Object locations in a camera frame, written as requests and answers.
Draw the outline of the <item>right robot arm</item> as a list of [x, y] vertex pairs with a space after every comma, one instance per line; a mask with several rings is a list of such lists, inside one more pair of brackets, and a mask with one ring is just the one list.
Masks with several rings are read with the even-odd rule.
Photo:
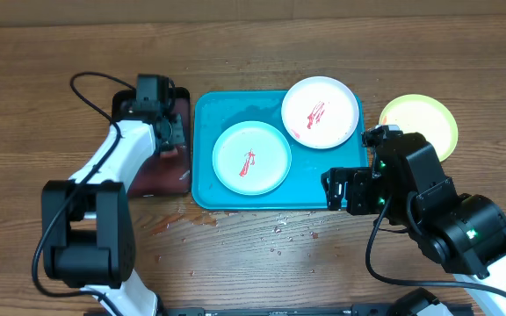
[[486, 314], [506, 315], [506, 216], [482, 195], [457, 193], [435, 148], [420, 133], [382, 126], [362, 135], [372, 149], [369, 167], [332, 168], [321, 176], [327, 207], [350, 215], [376, 215], [417, 243], [451, 281], [401, 280], [370, 274], [387, 284], [464, 288]]

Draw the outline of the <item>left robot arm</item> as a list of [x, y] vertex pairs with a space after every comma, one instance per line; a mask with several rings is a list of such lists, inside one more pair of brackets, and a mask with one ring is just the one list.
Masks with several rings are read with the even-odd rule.
[[110, 125], [97, 152], [69, 179], [41, 194], [42, 238], [33, 262], [112, 315], [163, 315], [159, 296], [135, 271], [136, 246], [127, 192], [150, 157], [185, 142], [180, 115]]

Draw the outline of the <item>green and orange sponge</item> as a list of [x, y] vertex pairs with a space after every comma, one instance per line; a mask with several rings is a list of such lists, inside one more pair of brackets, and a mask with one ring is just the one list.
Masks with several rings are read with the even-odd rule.
[[172, 159], [179, 155], [177, 147], [173, 147], [170, 150], [165, 150], [160, 153], [161, 159]]

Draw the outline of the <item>yellow-green plate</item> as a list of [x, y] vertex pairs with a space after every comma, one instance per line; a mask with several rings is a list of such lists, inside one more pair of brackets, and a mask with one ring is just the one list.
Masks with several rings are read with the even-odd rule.
[[390, 101], [379, 116], [380, 125], [396, 125], [404, 133], [420, 133], [435, 148], [443, 162], [454, 151], [459, 130], [452, 113], [439, 101], [408, 94]]

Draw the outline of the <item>light blue plate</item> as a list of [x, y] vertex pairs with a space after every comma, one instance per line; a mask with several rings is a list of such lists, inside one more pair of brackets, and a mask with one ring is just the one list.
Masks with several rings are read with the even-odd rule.
[[292, 152], [284, 134], [261, 121], [230, 126], [216, 140], [213, 171], [231, 191], [257, 196], [275, 190], [292, 166]]

